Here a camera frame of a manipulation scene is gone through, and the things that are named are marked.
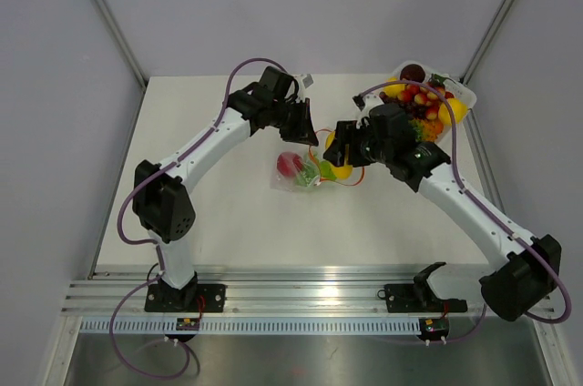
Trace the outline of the clear zip bag orange zipper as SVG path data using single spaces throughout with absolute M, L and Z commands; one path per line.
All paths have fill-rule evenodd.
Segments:
M 323 158 L 323 152 L 334 138 L 335 132 L 321 128 L 315 132 L 317 146 L 289 144 L 275 156 L 270 186 L 286 192 L 312 192 L 320 186 L 359 186 L 365 178 L 365 168 L 351 165 L 334 166 Z

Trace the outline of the green cabbage-like vegetable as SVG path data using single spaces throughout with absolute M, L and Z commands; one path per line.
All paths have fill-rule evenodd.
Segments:
M 337 179 L 335 172 L 334 172 L 334 169 L 335 169 L 335 166 L 326 160 L 322 160 L 319 162 L 319 170 L 320 170 L 321 177 L 326 179 L 326 180 Z

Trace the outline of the green grape bunch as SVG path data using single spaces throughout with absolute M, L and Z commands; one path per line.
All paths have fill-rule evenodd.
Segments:
M 303 160 L 300 171 L 296 174 L 294 185 L 300 188 L 310 188 L 320 182 L 320 170 L 310 160 Z

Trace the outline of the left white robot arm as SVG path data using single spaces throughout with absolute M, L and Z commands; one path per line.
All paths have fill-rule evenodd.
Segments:
M 148 285 L 147 312 L 221 312 L 225 288 L 200 284 L 186 236 L 196 221 L 190 195 L 205 174 L 238 144 L 266 127 L 283 141 L 318 143 L 305 91 L 309 74 L 291 76 L 267 66 L 260 79 L 228 90 L 222 108 L 206 131 L 158 164 L 142 161 L 135 169 L 132 210 L 156 246 L 159 273 Z

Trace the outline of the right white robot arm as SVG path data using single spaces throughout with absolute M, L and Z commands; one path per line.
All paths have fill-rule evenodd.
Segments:
M 536 237 L 480 195 L 461 177 L 455 153 L 446 153 L 434 142 L 417 141 L 399 106 L 380 105 L 361 120 L 337 122 L 323 156 L 334 166 L 382 164 L 439 207 L 490 264 L 493 271 L 480 278 L 480 292 L 501 319 L 517 320 L 553 290 L 566 289 L 559 278 L 559 242 L 550 235 Z

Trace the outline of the red apple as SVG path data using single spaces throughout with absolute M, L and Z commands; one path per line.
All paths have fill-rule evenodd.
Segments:
M 284 178 L 295 178 L 302 172 L 302 158 L 294 152 L 280 153 L 276 160 L 276 169 Z

